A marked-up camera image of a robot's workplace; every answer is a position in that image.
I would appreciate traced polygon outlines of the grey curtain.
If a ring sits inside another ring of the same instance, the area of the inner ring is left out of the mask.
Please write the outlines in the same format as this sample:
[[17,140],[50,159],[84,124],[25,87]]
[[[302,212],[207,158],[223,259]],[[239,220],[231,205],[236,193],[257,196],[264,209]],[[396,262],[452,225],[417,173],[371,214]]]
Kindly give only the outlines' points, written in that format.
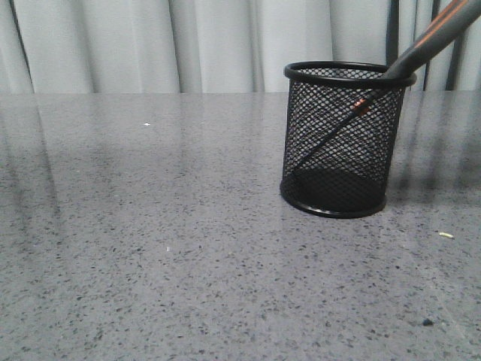
[[3,1],[1,91],[282,92],[292,62],[394,62],[447,5]]

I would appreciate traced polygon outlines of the black mesh pen bucket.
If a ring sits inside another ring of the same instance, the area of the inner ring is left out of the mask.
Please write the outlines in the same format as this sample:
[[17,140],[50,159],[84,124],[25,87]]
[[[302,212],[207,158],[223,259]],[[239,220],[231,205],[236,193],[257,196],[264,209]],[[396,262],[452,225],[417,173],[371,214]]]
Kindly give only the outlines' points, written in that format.
[[406,88],[387,66],[295,62],[289,80],[281,196],[311,214],[357,218],[384,209]]

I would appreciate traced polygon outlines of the grey orange handled scissors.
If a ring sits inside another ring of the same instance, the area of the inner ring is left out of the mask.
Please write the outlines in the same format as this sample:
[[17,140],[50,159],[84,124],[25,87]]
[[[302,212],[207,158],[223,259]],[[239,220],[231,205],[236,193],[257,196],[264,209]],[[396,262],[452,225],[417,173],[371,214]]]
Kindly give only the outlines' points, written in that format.
[[[429,27],[411,44],[380,77],[394,80],[409,77],[418,68],[429,62],[440,51],[451,44],[464,30],[480,17],[479,1],[452,1],[431,22]],[[305,162],[324,144],[330,141],[344,126],[368,112],[368,108],[384,90],[372,90],[359,99],[348,115],[338,123],[313,149],[295,166],[300,169]]]

